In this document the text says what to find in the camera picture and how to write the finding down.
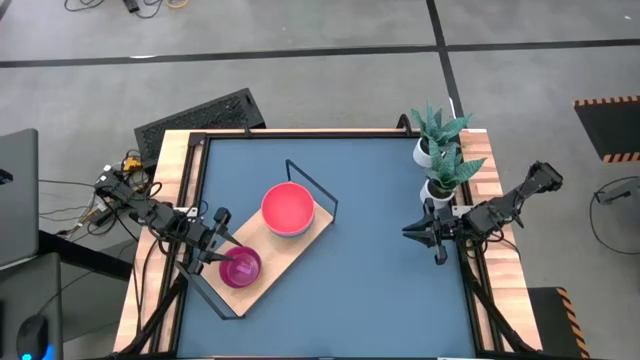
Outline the small purple translucent bowl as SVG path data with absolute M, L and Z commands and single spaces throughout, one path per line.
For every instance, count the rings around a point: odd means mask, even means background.
M 219 276 L 231 288 L 245 288 L 252 285 L 262 270 L 259 254 L 250 247 L 233 247 L 225 253 L 229 260 L 219 265 Z

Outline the black diagonal frame strut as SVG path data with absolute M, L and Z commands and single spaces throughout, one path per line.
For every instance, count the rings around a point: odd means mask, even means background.
M 128 346 L 114 355 L 114 360 L 140 360 L 143 357 L 142 350 L 144 346 L 154 334 L 156 328 L 162 324 L 165 314 L 174 299 L 186 289 L 186 283 L 187 280 L 183 275 L 179 275 L 174 280 L 167 294 L 142 327 L 142 330 L 134 337 Z
M 492 352 L 506 354 L 502 339 L 505 339 L 515 353 L 536 353 L 537 349 L 527 344 L 516 330 L 509 324 L 504 315 L 498 309 L 493 298 L 486 292 L 483 285 L 474 275 L 469 264 L 468 249 L 464 240 L 457 240 L 456 246 L 460 253 L 460 268 L 465 287 L 477 298 L 484 308 L 490 327 L 491 340 L 493 344 Z

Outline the grey laptop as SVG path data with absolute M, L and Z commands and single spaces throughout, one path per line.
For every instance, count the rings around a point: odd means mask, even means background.
M 38 252 L 38 131 L 0 136 L 0 267 Z

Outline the large red plastic bowl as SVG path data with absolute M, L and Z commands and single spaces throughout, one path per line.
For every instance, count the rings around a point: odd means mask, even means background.
M 315 201 L 310 191 L 295 182 L 283 182 L 270 188 L 261 201 L 265 224 L 289 222 L 306 224 L 315 217 Z

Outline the grey metal stand foot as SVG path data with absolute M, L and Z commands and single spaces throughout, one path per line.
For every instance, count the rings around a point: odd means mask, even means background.
M 601 204 L 610 204 L 626 197 L 631 197 L 640 206 L 640 177 L 625 179 L 621 185 L 611 190 L 600 190 L 596 193 L 596 200 Z

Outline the black computer mouse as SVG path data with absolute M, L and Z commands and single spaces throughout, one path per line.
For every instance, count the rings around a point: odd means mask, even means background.
M 18 360 L 44 360 L 49 348 L 49 328 L 45 315 L 28 317 L 16 335 Z

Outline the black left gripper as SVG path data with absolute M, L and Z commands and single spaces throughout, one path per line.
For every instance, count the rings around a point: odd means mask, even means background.
M 230 218 L 231 213 L 225 207 L 219 207 L 216 210 L 213 216 L 214 225 L 212 228 L 209 228 L 203 224 L 203 220 L 200 215 L 197 215 L 194 218 L 191 229 L 195 231 L 193 237 L 197 239 L 199 261 L 210 264 L 212 262 L 234 260 L 233 257 L 214 252 L 217 236 L 221 236 L 226 241 L 229 241 L 236 246 L 242 247 L 242 244 L 238 240 L 236 240 L 228 230 L 227 225 L 230 221 Z

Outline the light blue plastic bowl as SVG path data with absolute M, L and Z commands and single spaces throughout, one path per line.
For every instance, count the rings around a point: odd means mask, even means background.
M 306 233 L 312 225 L 313 222 L 306 224 L 289 222 L 267 223 L 267 227 L 273 234 L 284 238 L 301 236 Z

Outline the black perforated metal panel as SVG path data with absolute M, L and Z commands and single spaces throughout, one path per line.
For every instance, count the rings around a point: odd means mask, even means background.
M 265 128 L 251 91 L 244 88 L 134 129 L 142 164 L 154 172 L 167 130 Z

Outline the wooden tray board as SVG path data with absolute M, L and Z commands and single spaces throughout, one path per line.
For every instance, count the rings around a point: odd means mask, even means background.
M 284 238 L 273 234 L 265 224 L 261 210 L 252 215 L 234 234 L 242 246 L 254 249 L 262 261 L 258 279 L 245 288 L 231 288 L 219 276 L 221 262 L 205 264 L 200 275 L 184 276 L 189 285 L 222 320 L 240 320 L 322 232 L 335 222 L 338 200 L 293 161 L 285 161 L 287 180 L 307 188 L 315 201 L 313 225 L 304 234 Z M 236 247 L 224 242 L 216 253 Z

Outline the black mat orange striped edge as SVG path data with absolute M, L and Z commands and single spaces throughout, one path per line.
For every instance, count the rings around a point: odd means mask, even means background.
M 576 100 L 574 110 L 604 163 L 640 162 L 640 95 Z
M 548 355 L 589 359 L 576 312 L 563 287 L 528 288 L 542 351 Z

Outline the black power strip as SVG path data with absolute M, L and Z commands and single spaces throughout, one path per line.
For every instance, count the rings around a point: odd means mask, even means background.
M 98 202 L 78 218 L 77 224 L 80 226 L 88 226 L 89 224 L 92 224 L 100 227 L 112 217 L 113 212 L 117 209 L 117 205 L 109 202 Z

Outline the dark grey mouse pad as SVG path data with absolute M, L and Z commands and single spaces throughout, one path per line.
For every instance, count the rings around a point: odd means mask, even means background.
M 48 321 L 49 355 L 43 360 L 63 360 L 60 259 L 55 253 L 0 271 L 0 360 L 18 360 L 16 336 L 30 316 Z

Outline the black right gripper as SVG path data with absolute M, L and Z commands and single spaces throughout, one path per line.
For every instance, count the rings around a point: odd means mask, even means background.
M 424 201 L 424 210 L 425 215 L 421 220 L 402 229 L 404 236 L 428 248 L 434 248 L 434 259 L 437 265 L 444 265 L 448 259 L 444 241 L 452 241 L 458 251 L 466 255 L 468 250 L 463 221 L 453 214 L 452 207 L 436 209 L 433 200 L 427 198 Z

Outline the potted plant in white pot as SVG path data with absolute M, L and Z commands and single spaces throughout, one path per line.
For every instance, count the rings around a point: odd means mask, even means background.
M 422 204 L 431 200 L 435 209 L 441 209 L 455 197 L 456 189 L 481 169 L 487 158 L 463 161 L 457 152 L 442 152 L 439 147 L 430 152 L 432 164 L 426 170 L 419 198 Z
M 453 153 L 459 147 L 455 138 L 465 129 L 471 116 L 451 117 L 447 122 L 443 121 L 442 110 L 434 110 L 431 104 L 426 104 L 425 116 L 416 109 L 410 110 L 411 119 L 419 127 L 419 140 L 414 147 L 412 156 L 417 165 L 422 168 L 430 168 L 432 157 L 429 145 L 435 143 L 441 152 Z

